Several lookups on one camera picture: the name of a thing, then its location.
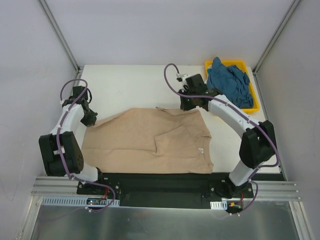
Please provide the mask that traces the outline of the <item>beige t shirt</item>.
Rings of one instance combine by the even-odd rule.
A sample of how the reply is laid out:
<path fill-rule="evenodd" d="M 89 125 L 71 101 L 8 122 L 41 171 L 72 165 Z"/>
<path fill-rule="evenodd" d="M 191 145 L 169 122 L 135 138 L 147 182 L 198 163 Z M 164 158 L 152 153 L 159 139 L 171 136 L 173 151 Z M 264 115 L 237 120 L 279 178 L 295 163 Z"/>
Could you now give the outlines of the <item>beige t shirt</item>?
<path fill-rule="evenodd" d="M 198 109 L 131 108 L 88 127 L 81 151 L 103 173 L 210 174 L 211 139 Z"/>

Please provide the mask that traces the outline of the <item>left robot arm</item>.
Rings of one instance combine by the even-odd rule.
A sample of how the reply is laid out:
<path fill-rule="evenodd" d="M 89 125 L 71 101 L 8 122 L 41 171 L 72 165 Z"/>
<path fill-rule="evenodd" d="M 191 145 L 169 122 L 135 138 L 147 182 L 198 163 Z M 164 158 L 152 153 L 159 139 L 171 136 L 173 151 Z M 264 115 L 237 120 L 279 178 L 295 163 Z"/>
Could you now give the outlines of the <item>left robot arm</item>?
<path fill-rule="evenodd" d="M 64 177 L 89 181 L 88 188 L 99 195 L 106 183 L 99 178 L 100 170 L 85 163 L 81 146 L 87 127 L 94 126 L 97 113 L 90 109 L 92 94 L 84 86 L 72 88 L 72 95 L 62 102 L 62 114 L 57 125 L 38 143 L 45 172 L 50 177 Z"/>

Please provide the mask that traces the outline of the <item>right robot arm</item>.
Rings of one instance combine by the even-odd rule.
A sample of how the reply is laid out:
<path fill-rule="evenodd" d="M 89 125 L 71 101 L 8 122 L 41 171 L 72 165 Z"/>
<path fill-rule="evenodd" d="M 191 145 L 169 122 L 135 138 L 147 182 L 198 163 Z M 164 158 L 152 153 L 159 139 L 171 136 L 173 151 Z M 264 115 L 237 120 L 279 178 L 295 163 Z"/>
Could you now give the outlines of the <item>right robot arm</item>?
<path fill-rule="evenodd" d="M 224 182 L 214 188 L 216 195 L 231 199 L 245 189 L 259 168 L 276 154 L 276 138 L 273 124 L 251 118 L 234 105 L 217 88 L 209 89 L 200 74 L 176 75 L 181 83 L 178 91 L 180 108 L 189 111 L 196 107 L 220 117 L 241 138 L 239 162 Z"/>

